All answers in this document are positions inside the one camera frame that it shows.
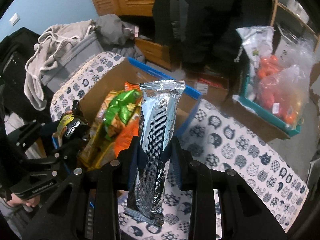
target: wooden drawer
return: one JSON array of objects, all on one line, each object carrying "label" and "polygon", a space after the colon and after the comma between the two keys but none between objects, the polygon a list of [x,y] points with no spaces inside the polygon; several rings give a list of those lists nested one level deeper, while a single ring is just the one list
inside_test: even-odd
[{"label": "wooden drawer", "polygon": [[146,60],[171,70],[170,49],[168,46],[162,46],[140,38],[135,38],[135,43],[146,57]]}]

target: light switch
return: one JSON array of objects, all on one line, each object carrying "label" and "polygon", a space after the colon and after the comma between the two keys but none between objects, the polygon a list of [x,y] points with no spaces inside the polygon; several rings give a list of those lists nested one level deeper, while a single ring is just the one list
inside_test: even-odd
[{"label": "light switch", "polygon": [[18,21],[20,20],[20,16],[15,13],[11,19],[10,19],[10,23],[12,24],[12,26],[14,26]]}]

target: drawstring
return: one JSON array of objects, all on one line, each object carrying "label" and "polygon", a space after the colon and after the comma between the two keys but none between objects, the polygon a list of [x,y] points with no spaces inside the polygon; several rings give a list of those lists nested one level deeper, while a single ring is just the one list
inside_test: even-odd
[{"label": "drawstring", "polygon": [[238,56],[235,58],[235,62],[238,63],[240,61],[240,56],[243,52],[243,46],[240,46],[239,52],[238,52]]}]

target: black suitcase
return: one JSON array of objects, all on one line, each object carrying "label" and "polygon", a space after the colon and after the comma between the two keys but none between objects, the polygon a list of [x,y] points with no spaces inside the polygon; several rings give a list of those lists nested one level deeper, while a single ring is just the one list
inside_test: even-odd
[{"label": "black suitcase", "polygon": [[47,107],[43,111],[36,110],[23,92],[26,78],[25,64],[27,60],[15,51],[11,54],[5,64],[2,79],[4,81],[4,106],[10,111],[19,115],[23,120],[30,122],[51,122],[50,103],[53,96],[51,90],[44,87],[44,94],[47,98]]}]

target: foil wrapper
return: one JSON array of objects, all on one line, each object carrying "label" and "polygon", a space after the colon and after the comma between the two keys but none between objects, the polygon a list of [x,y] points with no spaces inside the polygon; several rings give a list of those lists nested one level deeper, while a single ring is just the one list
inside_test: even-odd
[{"label": "foil wrapper", "polygon": [[137,221],[162,226],[164,184],[170,160],[161,154],[173,135],[179,99],[185,89],[184,81],[162,80],[140,84],[143,93],[139,140],[147,155],[146,166],[138,169],[129,190],[124,213]]}]

